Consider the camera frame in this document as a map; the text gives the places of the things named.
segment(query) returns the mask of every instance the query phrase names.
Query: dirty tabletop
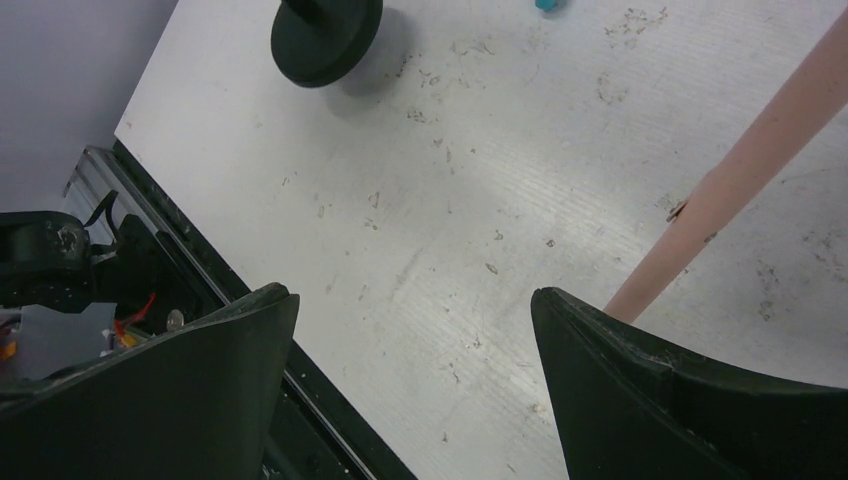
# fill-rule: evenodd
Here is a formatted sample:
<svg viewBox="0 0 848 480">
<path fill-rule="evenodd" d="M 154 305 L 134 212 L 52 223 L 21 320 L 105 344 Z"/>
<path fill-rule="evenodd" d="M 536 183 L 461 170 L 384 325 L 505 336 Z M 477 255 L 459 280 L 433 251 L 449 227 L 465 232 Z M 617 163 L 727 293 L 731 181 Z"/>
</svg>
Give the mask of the dirty tabletop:
<svg viewBox="0 0 848 480">
<path fill-rule="evenodd" d="M 602 306 L 841 1 L 386 1 L 337 85 L 269 52 L 273 0 L 181 0 L 118 138 L 421 478 L 564 478 L 535 288 Z M 848 114 L 637 326 L 848 386 Z"/>
</svg>

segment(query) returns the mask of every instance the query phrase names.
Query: pink rod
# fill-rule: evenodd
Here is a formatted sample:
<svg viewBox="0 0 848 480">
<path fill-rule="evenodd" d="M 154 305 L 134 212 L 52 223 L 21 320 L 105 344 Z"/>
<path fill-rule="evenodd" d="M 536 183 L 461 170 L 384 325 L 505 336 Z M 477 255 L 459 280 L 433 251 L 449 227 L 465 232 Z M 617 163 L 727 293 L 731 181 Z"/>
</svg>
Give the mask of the pink rod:
<svg viewBox="0 0 848 480">
<path fill-rule="evenodd" d="M 669 228 L 604 311 L 632 323 L 780 170 L 848 103 L 848 10 L 801 62 L 724 160 L 678 208 Z"/>
</svg>

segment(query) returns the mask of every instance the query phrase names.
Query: stain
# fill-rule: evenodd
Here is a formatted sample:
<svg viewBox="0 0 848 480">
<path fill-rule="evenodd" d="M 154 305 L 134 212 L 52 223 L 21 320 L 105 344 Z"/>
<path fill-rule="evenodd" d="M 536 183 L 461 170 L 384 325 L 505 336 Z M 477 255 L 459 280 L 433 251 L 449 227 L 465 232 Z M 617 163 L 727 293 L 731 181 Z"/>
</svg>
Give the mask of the stain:
<svg viewBox="0 0 848 480">
<path fill-rule="evenodd" d="M 409 110 L 406 111 L 406 118 L 418 123 L 427 123 L 427 117 L 421 113 L 421 110 L 418 110 L 415 107 L 409 107 Z"/>
<path fill-rule="evenodd" d="M 602 72 L 598 76 L 597 84 L 598 98 L 600 98 L 601 101 L 603 101 L 607 105 L 621 103 L 624 101 L 625 98 L 627 98 L 627 93 L 629 92 L 629 89 L 614 87 L 610 83 L 608 72 Z"/>
<path fill-rule="evenodd" d="M 663 7 L 657 13 L 628 8 L 615 25 L 604 28 L 609 47 L 613 50 L 621 45 L 630 50 L 636 48 L 639 36 L 646 31 L 658 28 L 666 18 L 668 18 L 667 7 Z"/>
<path fill-rule="evenodd" d="M 838 230 L 830 230 L 824 235 L 811 230 L 801 237 L 804 243 L 809 246 L 816 261 L 822 264 L 831 278 L 839 283 L 848 283 L 848 277 L 846 277 L 846 272 L 844 271 L 845 265 L 836 252 L 837 249 L 834 247 L 834 242 L 842 240 L 845 237 L 846 234 Z"/>
<path fill-rule="evenodd" d="M 525 47 L 522 47 L 521 51 L 524 53 L 535 53 L 540 48 L 547 50 L 551 46 L 548 37 L 549 32 L 547 30 L 543 30 L 541 27 L 531 27 L 525 37 L 527 44 Z"/>
<path fill-rule="evenodd" d="M 760 307 L 759 309 L 757 309 L 757 313 L 760 315 L 763 321 L 768 322 L 774 317 L 774 296 L 776 295 L 775 289 L 778 285 L 780 285 L 780 279 L 777 278 L 777 274 L 774 271 L 774 267 L 766 264 L 763 261 L 759 262 L 759 267 L 757 268 L 757 277 L 760 279 L 763 295 L 765 296 L 765 299 L 760 302 Z"/>
<path fill-rule="evenodd" d="M 659 200 L 654 202 L 655 206 L 667 212 L 673 212 L 679 204 L 680 202 L 678 200 L 675 200 L 670 193 L 666 193 L 665 195 L 660 197 Z"/>
<path fill-rule="evenodd" d="M 760 308 L 757 310 L 763 321 L 768 322 L 774 316 L 774 302 L 771 300 L 763 300 L 760 302 Z"/>
<path fill-rule="evenodd" d="M 457 40 L 451 44 L 451 52 L 459 57 L 464 57 L 471 52 L 495 55 L 486 42 L 481 40 Z"/>
<path fill-rule="evenodd" d="M 400 69 L 398 70 L 398 73 L 395 74 L 395 76 L 397 78 L 400 78 L 400 77 L 403 76 L 403 72 L 406 70 L 406 64 L 409 63 L 410 60 L 412 60 L 412 55 L 403 55 L 401 57 L 401 59 L 400 59 Z"/>
</svg>

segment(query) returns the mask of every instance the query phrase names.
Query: black round object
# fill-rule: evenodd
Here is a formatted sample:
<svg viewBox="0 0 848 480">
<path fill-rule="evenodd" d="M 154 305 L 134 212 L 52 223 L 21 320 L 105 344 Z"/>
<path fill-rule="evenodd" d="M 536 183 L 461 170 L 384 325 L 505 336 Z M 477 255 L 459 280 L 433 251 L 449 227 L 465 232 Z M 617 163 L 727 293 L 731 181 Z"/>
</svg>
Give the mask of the black round object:
<svg viewBox="0 0 848 480">
<path fill-rule="evenodd" d="M 271 29 L 271 55 L 296 85 L 329 85 L 359 63 L 382 15 L 383 0 L 283 0 Z"/>
</svg>

